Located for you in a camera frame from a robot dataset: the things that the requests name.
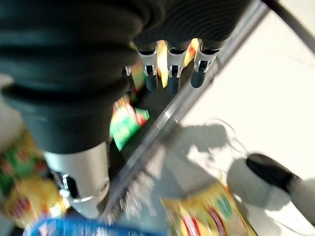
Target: black bellows cover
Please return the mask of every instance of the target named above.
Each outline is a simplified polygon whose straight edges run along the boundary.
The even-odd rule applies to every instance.
[[[202,38],[222,47],[250,0],[4,0],[0,2],[2,89],[37,145],[54,153],[108,139],[112,104],[127,87],[134,41]]]

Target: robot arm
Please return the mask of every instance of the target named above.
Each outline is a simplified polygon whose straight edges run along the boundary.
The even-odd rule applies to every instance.
[[[168,46],[168,90],[179,89],[185,52],[200,40],[191,84],[201,86],[250,0],[41,1],[0,3],[2,89],[19,110],[61,188],[87,218],[106,206],[112,105],[128,89],[138,55],[157,87],[156,42]],[[129,47],[133,41],[138,52]]]

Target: yellow snack package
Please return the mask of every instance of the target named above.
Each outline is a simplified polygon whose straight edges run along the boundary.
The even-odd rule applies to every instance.
[[[162,199],[176,236],[256,236],[220,182],[185,200]]]
[[[15,183],[3,207],[18,227],[25,228],[41,217],[65,214],[70,205],[52,180],[31,176]]]

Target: red and yellow package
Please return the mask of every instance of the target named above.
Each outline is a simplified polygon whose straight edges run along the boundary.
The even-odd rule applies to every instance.
[[[176,236],[256,236],[221,183],[185,200],[163,199]]]

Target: blue package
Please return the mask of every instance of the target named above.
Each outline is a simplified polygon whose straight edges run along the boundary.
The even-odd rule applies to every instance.
[[[87,219],[46,219],[26,229],[23,236],[165,236],[137,229],[106,225]]]

